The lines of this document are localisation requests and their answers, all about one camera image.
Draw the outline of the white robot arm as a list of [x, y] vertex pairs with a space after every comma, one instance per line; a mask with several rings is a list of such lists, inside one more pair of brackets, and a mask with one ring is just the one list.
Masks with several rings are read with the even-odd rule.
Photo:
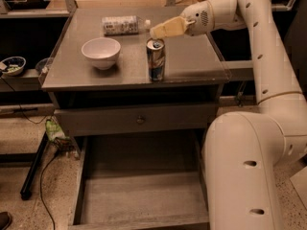
[[210, 230], [283, 230], [273, 174], [306, 153], [307, 102], [272, 17], [272, 0], [206, 0], [152, 38], [248, 29], [258, 112], [214, 120], [203, 146]]

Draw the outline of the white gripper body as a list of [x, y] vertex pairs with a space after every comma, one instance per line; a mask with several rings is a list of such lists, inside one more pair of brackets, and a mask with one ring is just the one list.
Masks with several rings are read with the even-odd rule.
[[214, 28], [213, 9], [207, 1], [185, 8], [180, 15], [185, 19], [187, 35], [203, 35]]

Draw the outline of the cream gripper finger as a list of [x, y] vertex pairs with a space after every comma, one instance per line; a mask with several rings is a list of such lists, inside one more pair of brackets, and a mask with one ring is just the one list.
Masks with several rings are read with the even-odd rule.
[[182, 16], [173, 17], [167, 21], [150, 28], [152, 39], [162, 39], [184, 35], [190, 25], [195, 24], [195, 20], [187, 20]]

